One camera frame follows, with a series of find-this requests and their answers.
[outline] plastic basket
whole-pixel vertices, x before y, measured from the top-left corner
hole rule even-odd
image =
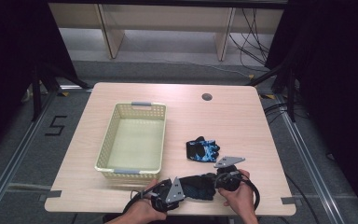
[[[166,105],[159,103],[117,104],[95,169],[121,183],[144,183],[158,178],[166,111]]]

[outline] wooden table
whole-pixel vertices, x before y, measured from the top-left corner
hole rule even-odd
[[[205,101],[202,94],[213,99]],[[214,173],[213,163],[186,158],[186,142],[199,136],[214,139],[220,156],[245,157],[237,164],[247,170],[258,187],[259,216],[291,216],[294,204],[263,108],[253,87],[98,83],[95,85],[48,198],[50,212],[121,213],[130,199],[129,190],[117,189],[94,169],[109,119],[117,102],[155,102],[167,106],[167,123],[160,180]],[[172,215],[235,215],[224,207],[218,193],[212,202],[185,200]]]

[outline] black glove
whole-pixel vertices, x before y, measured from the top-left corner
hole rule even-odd
[[[188,159],[193,161],[211,161],[216,162],[219,156],[217,152],[220,146],[214,140],[205,141],[203,136],[198,137],[194,141],[186,142],[186,155]]]
[[[216,193],[213,184],[213,175],[192,175],[180,178],[183,193],[186,197],[205,201],[213,200]]]

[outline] human hand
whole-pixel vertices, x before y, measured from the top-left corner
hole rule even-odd
[[[153,179],[146,189],[152,188],[157,183],[157,179]],[[134,203],[124,215],[106,224],[146,224],[156,220],[165,220],[166,217],[166,213],[161,213],[153,208],[149,199],[141,199]]]
[[[249,172],[239,169],[245,175],[243,179],[250,177]],[[241,182],[235,191],[219,189],[219,193],[226,198],[224,206],[230,206],[237,213],[245,224],[258,223],[255,216],[254,193],[245,183]]]

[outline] basket handle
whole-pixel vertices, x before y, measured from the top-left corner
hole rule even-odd
[[[150,102],[131,102],[132,106],[152,106]]]
[[[138,175],[139,173],[141,173],[141,171],[139,170],[121,170],[121,169],[115,169],[113,171],[113,173],[115,174],[125,174],[125,175]]]

